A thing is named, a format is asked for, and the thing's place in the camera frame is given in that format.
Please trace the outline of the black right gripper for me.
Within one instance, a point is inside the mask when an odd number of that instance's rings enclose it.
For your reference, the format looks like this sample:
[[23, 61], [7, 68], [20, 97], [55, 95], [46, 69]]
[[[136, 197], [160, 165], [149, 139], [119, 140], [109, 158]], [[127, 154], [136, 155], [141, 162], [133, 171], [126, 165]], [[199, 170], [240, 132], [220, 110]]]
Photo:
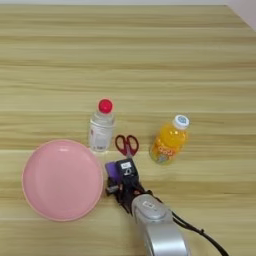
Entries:
[[145, 190], [138, 177], [122, 178], [120, 181], [112, 177], [107, 179], [105, 192], [108, 196], [114, 195], [119, 205], [128, 214], [132, 213], [133, 200], [143, 194], [152, 195], [151, 190]]

